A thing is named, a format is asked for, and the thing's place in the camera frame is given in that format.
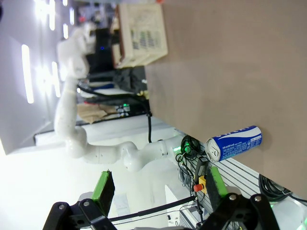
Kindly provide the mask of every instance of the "tabletop surface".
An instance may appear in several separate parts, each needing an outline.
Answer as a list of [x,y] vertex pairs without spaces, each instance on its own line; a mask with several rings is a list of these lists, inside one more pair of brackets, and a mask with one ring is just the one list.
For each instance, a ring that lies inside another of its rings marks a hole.
[[168,55],[145,67],[155,117],[206,141],[257,125],[236,156],[307,198],[307,1],[165,0]]

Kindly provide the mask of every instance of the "screw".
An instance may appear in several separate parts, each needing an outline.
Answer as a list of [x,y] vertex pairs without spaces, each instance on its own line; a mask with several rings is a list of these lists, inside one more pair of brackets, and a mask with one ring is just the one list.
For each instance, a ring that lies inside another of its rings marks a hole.
[[257,201],[257,202],[261,201],[261,196],[259,196],[259,195],[256,196],[256,197],[255,197],[255,201]]
[[230,200],[235,200],[236,199],[236,195],[230,195],[229,199]]

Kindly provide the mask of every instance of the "ceiling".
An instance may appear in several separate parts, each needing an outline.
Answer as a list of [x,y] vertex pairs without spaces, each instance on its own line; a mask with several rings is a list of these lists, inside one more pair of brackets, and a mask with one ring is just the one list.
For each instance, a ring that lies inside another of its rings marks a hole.
[[[55,29],[50,29],[48,13],[52,11],[49,1],[3,1],[0,22],[0,140],[6,154],[34,145],[35,133],[53,128],[61,82],[54,74],[55,70],[52,71],[52,62],[57,62],[56,45],[63,39],[63,24],[68,25],[69,31],[72,25],[71,1],[68,0],[67,6],[64,6],[61,0],[55,0]],[[30,82],[29,78],[24,78],[23,44],[29,48]],[[26,92],[26,85],[32,86],[32,89],[28,88]],[[30,91],[33,92],[33,101],[30,100],[33,103],[28,103]]]

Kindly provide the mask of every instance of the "blue soda can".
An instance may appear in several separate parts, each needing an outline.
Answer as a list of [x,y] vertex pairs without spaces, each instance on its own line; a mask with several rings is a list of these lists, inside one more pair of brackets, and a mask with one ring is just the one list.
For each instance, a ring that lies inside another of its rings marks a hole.
[[262,133],[257,126],[209,138],[205,151],[212,163],[225,160],[257,147],[262,142]]

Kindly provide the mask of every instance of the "orange button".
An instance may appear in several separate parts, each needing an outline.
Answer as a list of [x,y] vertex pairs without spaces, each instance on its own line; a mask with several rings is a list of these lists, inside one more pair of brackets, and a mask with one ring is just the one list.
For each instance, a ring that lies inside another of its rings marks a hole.
[[194,185],[194,191],[195,192],[199,192],[202,189],[203,189],[203,185],[202,184]]

